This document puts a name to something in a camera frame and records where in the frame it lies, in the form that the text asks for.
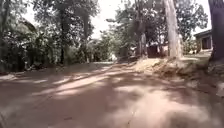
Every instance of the road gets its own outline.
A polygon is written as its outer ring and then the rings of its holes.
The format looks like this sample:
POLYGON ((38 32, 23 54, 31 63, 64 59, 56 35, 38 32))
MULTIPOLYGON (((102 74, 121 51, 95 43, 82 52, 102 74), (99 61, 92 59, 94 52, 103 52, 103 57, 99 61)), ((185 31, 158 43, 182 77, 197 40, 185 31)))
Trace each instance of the road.
POLYGON ((189 84, 129 65, 17 73, 0 77, 0 111, 7 128, 223 128, 222 99, 189 84))

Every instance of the vegetation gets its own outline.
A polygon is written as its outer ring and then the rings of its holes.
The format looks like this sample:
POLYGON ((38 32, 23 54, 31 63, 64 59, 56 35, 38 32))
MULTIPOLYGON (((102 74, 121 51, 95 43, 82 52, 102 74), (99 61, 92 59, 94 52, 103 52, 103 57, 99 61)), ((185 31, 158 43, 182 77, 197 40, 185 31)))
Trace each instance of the vegetation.
POLYGON ((112 60, 113 54, 118 59, 165 55, 163 46, 168 41, 170 55, 178 57, 182 54, 178 34, 187 44, 193 30, 207 26, 208 17, 195 1, 136 0, 123 5, 115 19, 108 20, 117 24, 103 32, 101 39, 93 40, 91 17, 99 12, 95 0, 2 0, 0 72, 112 60), (167 2, 174 5, 170 12, 167 2), (22 17, 29 4, 34 6, 38 25, 22 17), (173 20, 175 28, 170 28, 173 20), (171 54, 177 50, 174 45, 179 47, 178 54, 171 54))

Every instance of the sky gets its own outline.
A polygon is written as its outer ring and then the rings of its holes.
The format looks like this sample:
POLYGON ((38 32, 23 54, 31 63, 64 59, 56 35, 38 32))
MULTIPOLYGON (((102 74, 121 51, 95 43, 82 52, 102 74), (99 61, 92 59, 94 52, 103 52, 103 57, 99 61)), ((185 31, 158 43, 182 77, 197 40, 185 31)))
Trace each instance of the sky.
MULTIPOLYGON (((109 29, 109 23, 106 21, 106 19, 111 19, 115 17, 116 10, 122 6, 121 1, 122 0, 98 0, 100 13, 96 17, 92 18, 92 23, 95 27, 92 38, 100 38, 100 31, 109 29)), ((211 21, 208 0, 196 0, 196 2, 203 5, 205 12, 208 14, 209 23, 205 30, 210 29, 211 21)), ((35 24, 32 6, 28 7, 27 14, 24 15, 24 18, 35 24)), ((193 33, 198 33, 201 31, 204 30, 197 28, 196 31, 193 33)))

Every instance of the tree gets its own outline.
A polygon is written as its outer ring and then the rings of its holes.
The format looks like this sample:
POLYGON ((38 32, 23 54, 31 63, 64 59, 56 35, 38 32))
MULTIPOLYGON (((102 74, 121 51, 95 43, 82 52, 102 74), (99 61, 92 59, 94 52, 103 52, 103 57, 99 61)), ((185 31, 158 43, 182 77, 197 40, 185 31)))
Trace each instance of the tree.
MULTIPOLYGON (((187 42, 192 38, 192 31, 197 27, 207 26, 208 17, 203 7, 195 1, 175 0, 174 4, 178 31, 183 42, 187 42)), ((135 41, 133 47, 142 46, 139 45, 141 44, 140 39, 141 36, 144 37, 145 35, 148 46, 158 44, 161 53, 163 53, 162 45, 167 42, 168 36, 163 0, 136 0, 134 4, 126 2, 124 9, 118 11, 115 21, 119 24, 118 32, 126 33, 124 37, 127 37, 129 42, 131 42, 130 40, 135 41)))
POLYGON ((180 59, 182 56, 181 42, 178 34, 176 10, 173 0, 164 0, 168 29, 169 56, 180 59))
POLYGON ((207 27, 208 16, 202 5, 195 0, 175 0, 178 30, 183 42, 192 38, 192 31, 197 27, 207 27))
POLYGON ((15 44, 15 36, 21 35, 19 21, 22 20, 21 15, 26 11, 26 6, 27 3, 23 0, 0 1, 0 73, 5 72, 8 64, 12 64, 7 63, 6 56, 9 45, 15 44))
POLYGON ((90 16, 97 13, 94 0, 35 0, 36 20, 42 26, 54 28, 60 35, 60 63, 64 64, 65 54, 72 42, 83 42, 79 45, 86 53, 88 37, 92 33, 90 16))
POLYGON ((209 0, 212 19, 213 52, 211 62, 224 62, 224 2, 223 0, 209 0))

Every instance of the tall tree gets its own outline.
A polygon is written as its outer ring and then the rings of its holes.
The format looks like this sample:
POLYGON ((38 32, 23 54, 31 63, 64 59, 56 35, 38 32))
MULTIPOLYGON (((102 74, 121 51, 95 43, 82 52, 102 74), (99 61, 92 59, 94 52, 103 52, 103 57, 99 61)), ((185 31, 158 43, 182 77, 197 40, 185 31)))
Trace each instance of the tall tree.
POLYGON ((192 31, 197 27, 207 27, 208 15, 202 5, 195 0, 174 0, 177 13, 178 29, 183 42, 192 38, 192 31))
POLYGON ((17 35, 21 34, 19 21, 22 20, 22 14, 26 11, 26 5, 27 3, 23 0, 0 1, 0 73, 5 70, 3 65, 8 65, 6 62, 8 46, 15 44, 13 34, 16 31, 17 35))
POLYGON ((145 20, 143 14, 143 0, 135 0, 136 18, 137 23, 137 56, 146 55, 146 35, 145 35, 145 20))
POLYGON ((181 41, 178 34, 176 9, 173 0, 164 0, 166 10, 166 21, 168 29, 169 56, 172 58, 181 58, 181 41))
POLYGON ((224 1, 209 0, 212 19, 213 52, 210 61, 224 62, 224 1))
POLYGON ((86 42, 93 29, 90 16, 97 13, 95 0, 34 0, 36 19, 42 26, 52 27, 60 35, 61 57, 72 42, 86 42))

